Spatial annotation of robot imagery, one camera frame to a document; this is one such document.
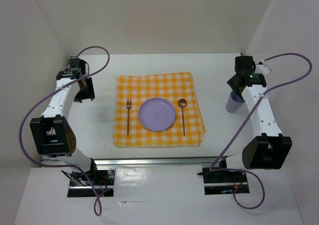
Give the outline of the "purple plastic cup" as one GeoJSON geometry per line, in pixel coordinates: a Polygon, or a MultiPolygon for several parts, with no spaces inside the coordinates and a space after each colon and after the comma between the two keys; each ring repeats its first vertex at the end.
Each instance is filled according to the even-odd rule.
{"type": "Polygon", "coordinates": [[[244,103],[245,101],[240,96],[231,91],[225,108],[229,113],[235,113],[244,103]]]}

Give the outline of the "copper fork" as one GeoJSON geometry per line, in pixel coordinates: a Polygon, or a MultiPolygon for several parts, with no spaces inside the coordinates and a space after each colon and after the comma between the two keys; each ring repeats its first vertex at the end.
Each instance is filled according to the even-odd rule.
{"type": "Polygon", "coordinates": [[[129,135],[130,131],[130,109],[132,108],[132,100],[130,98],[127,99],[126,109],[128,110],[127,113],[127,135],[129,135]]]}

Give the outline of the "copper spoon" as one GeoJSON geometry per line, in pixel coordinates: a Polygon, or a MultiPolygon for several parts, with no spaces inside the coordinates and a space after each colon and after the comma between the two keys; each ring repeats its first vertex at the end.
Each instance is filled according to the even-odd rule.
{"type": "Polygon", "coordinates": [[[178,106],[182,111],[182,126],[183,126],[183,135],[185,136],[185,119],[184,119],[184,108],[187,106],[186,99],[179,99],[177,102],[178,106]]]}

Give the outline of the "yellow checkered cloth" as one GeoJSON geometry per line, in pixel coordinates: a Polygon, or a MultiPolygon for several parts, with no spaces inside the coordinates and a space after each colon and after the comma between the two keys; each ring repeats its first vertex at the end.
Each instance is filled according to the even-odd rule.
{"type": "Polygon", "coordinates": [[[198,146],[204,133],[190,72],[117,78],[116,147],[198,146]]]}

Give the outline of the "purple plastic plate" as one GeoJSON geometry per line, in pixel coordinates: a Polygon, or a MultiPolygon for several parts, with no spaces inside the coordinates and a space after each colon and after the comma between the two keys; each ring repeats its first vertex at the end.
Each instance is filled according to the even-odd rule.
{"type": "Polygon", "coordinates": [[[150,131],[164,131],[173,125],[176,112],[168,100],[151,98],[140,106],[138,118],[144,128],[150,131]]]}

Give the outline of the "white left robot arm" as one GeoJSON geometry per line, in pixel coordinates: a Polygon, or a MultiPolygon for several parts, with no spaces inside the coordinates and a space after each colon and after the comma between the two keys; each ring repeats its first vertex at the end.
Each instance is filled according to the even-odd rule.
{"type": "Polygon", "coordinates": [[[87,62],[79,58],[70,58],[69,66],[56,76],[55,95],[38,118],[32,118],[30,129],[37,152],[49,158],[56,158],[66,165],[74,165],[73,172],[79,173],[88,185],[99,179],[94,160],[77,148],[76,135],[68,123],[73,102],[95,99],[91,78],[76,80],[89,74],[87,62]]]}

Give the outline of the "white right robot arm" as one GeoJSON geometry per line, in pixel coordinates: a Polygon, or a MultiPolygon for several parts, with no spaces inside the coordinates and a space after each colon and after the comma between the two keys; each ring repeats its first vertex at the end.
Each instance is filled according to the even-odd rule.
{"type": "Polygon", "coordinates": [[[276,123],[269,99],[264,94],[267,90],[265,75],[256,72],[252,56],[235,58],[235,75],[227,84],[232,91],[226,110],[235,113],[246,105],[253,138],[240,154],[225,159],[226,164],[217,170],[219,179],[229,181],[235,175],[234,169],[280,169],[292,147],[292,140],[283,135],[276,123]]]}

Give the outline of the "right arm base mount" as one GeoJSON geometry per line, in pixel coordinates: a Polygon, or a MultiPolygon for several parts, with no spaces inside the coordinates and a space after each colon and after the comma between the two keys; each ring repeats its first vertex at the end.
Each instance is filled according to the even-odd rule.
{"type": "Polygon", "coordinates": [[[203,167],[197,173],[203,178],[205,195],[226,195],[250,193],[247,176],[242,172],[218,171],[211,172],[208,167],[203,167]]]}

